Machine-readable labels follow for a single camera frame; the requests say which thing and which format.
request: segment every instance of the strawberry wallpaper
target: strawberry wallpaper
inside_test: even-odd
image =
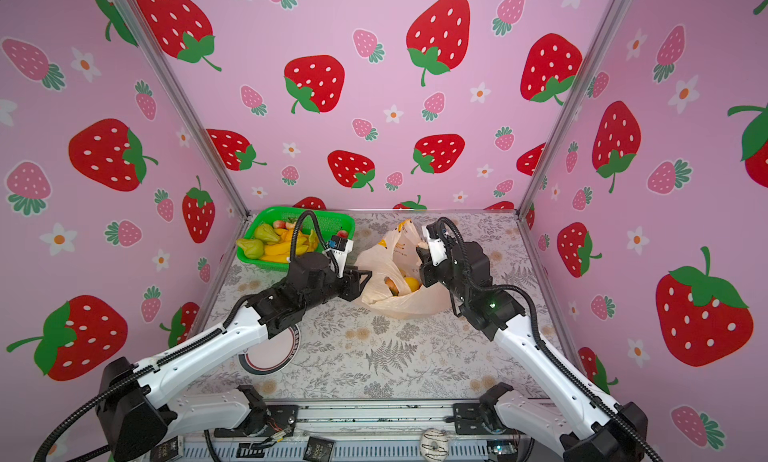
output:
[[[248,206],[511,208],[608,0],[137,0]]]
[[[109,0],[0,3],[0,438],[30,460],[106,361],[186,339],[238,220]],[[48,459],[102,445],[89,414]]]
[[[587,375],[665,460],[758,460],[768,0],[634,0],[528,224]]]

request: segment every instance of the floral tablecloth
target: floral tablecloth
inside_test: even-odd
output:
[[[356,233],[348,265],[408,217],[403,212],[350,214],[355,218]],[[411,219],[420,227],[440,215],[421,213]],[[465,240],[483,247],[491,259],[494,282],[517,284],[531,294],[542,334],[559,349],[514,216],[492,212],[446,215]],[[264,290],[283,276],[235,258],[206,326],[224,320],[243,295]],[[497,382],[506,382],[529,397],[547,397],[511,356],[450,311],[400,321],[337,298],[308,311],[299,327],[299,350],[282,370],[253,375],[234,357],[195,380],[188,393],[216,393],[253,384],[268,399],[469,399]]]

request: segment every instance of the black cable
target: black cable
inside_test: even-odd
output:
[[[317,221],[317,216],[312,210],[304,210],[301,215],[299,215],[299,218],[296,219],[296,226],[293,228],[293,237],[290,239],[290,260],[296,259],[296,243],[299,240],[301,225],[304,222],[304,219],[307,217],[312,219],[312,223],[315,225],[315,233],[317,233],[317,239],[320,241],[320,245],[322,246],[323,251],[326,253],[328,258],[331,259],[331,263],[333,264],[333,272],[338,277],[341,275],[339,273],[339,262],[336,261],[336,257],[333,256],[333,252],[331,252],[330,247],[322,237],[322,233],[320,232],[320,223]]]
[[[216,453],[216,450],[214,450],[214,443],[210,441],[210,430],[203,430],[203,435],[205,436],[205,445],[208,447],[208,455],[210,456],[210,459],[213,462],[221,462],[219,455]]]
[[[240,307],[243,306],[243,303],[245,303],[246,300],[247,300],[246,298],[242,298],[239,301],[237,301],[237,303],[232,307],[230,314],[226,317],[226,320],[222,322],[222,325],[224,326],[225,329],[230,326],[232,321],[235,319],[237,312],[240,310]],[[216,338],[222,333],[223,331],[217,328],[215,331],[208,333],[205,337],[202,337],[201,339],[198,339],[195,342],[189,343],[188,345],[182,347],[176,352],[173,352],[172,354],[166,355],[165,357],[158,360],[157,362],[158,368],[162,367],[165,364],[169,364],[171,361],[181,357],[187,352],[193,351],[194,349],[202,345],[205,345],[208,341]],[[149,372],[154,371],[154,369],[155,369],[154,366],[148,365],[147,367],[141,369],[140,371],[132,373],[125,379],[119,380],[114,385],[111,385],[107,390],[101,392],[99,395],[97,395],[96,397],[90,399],[88,402],[83,404],[79,409],[75,410],[72,413],[72,415],[64,419],[64,422],[61,422],[59,426],[56,427],[50,433],[50,435],[48,435],[45,438],[45,441],[43,441],[40,448],[38,448],[37,453],[34,455],[33,462],[45,462],[45,457],[48,455],[48,452],[53,447],[53,444],[56,443],[56,440],[58,440],[58,438],[60,438],[62,434],[72,426],[72,424],[77,422],[79,418],[81,418],[91,409],[95,408],[98,405],[98,403],[101,402],[101,400],[104,400],[105,398],[110,397],[111,395],[117,393],[118,391],[123,390],[129,384],[132,384],[133,382],[142,378],[144,375],[148,374]],[[82,455],[72,460],[68,460],[68,462],[85,462],[86,460],[90,460],[102,454],[106,454],[109,451],[110,451],[109,446],[105,445],[104,447],[88,452],[85,455]]]
[[[642,448],[643,451],[648,455],[648,457],[653,462],[664,462],[661,457],[656,453],[654,449],[648,445],[648,442],[645,441],[645,439],[635,430],[631,425],[629,425],[624,419],[620,418],[605,402],[603,402],[602,399],[600,399],[599,396],[595,395],[592,390],[590,390],[586,385],[581,383],[581,380],[579,380],[570,370],[568,370],[567,367],[558,359],[555,357],[554,354],[549,350],[549,347],[547,347],[546,343],[542,340],[542,335],[538,331],[538,317],[536,315],[536,305],[533,302],[533,299],[531,299],[531,296],[528,295],[526,291],[521,289],[520,287],[516,285],[511,284],[501,284],[501,285],[492,285],[491,287],[481,287],[475,282],[475,279],[472,278],[472,271],[469,267],[469,255],[467,254],[467,248],[464,245],[464,238],[462,238],[462,234],[458,231],[458,228],[456,228],[456,224],[451,221],[450,218],[447,217],[440,217],[437,222],[438,225],[438,233],[442,231],[442,226],[447,225],[451,232],[453,232],[454,237],[456,237],[456,243],[458,244],[459,250],[462,251],[462,259],[464,260],[464,268],[462,270],[463,275],[469,282],[469,285],[472,286],[476,291],[480,292],[492,292],[492,291],[499,291],[499,290],[505,290],[505,291],[513,291],[517,292],[518,294],[522,295],[522,297],[525,299],[525,301],[528,303],[528,310],[529,310],[529,317],[531,318],[531,334],[533,336],[534,341],[536,341],[536,346],[539,347],[543,354],[549,359],[550,362],[568,379],[571,381],[573,385],[578,388],[578,390],[581,390],[581,392],[590,398],[590,401],[595,404],[600,410],[605,412],[606,415],[610,417],[611,420],[613,420],[632,440],[637,442]]]

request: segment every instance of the green plastic basket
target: green plastic basket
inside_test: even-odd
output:
[[[272,222],[275,220],[287,221],[289,218],[296,219],[305,210],[305,208],[296,207],[269,207],[265,210],[262,210],[262,212],[256,216],[254,223],[248,227],[248,231],[245,233],[244,238],[253,238],[254,232],[259,225],[272,225]],[[317,217],[317,222],[320,224],[320,233],[322,234],[322,238],[325,239],[326,243],[328,240],[330,240],[332,235],[336,235],[336,233],[342,229],[350,233],[350,239],[352,236],[354,236],[355,219],[352,217],[348,216],[347,214],[337,214],[331,211],[314,210],[314,212],[315,216]],[[302,223],[301,231],[309,235],[310,230],[314,227],[315,225],[312,223],[312,219],[307,217]],[[322,252],[322,246],[318,246],[316,251]],[[288,264],[278,264],[277,262],[250,259],[245,256],[243,249],[240,247],[237,248],[237,258],[239,258],[243,263],[257,265],[259,267],[265,268],[266,270],[277,270],[282,272],[288,271]]]

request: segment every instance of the plastic bag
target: plastic bag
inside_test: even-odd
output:
[[[434,284],[411,292],[400,272],[402,269],[409,277],[419,278],[421,260],[416,253],[417,245],[427,247],[413,222],[406,220],[397,230],[387,232],[378,245],[363,251],[355,265],[360,270],[372,271],[373,275],[355,303],[380,315],[399,319],[428,317],[449,309],[451,299],[445,287]],[[392,296],[386,278],[397,286],[398,297]]]

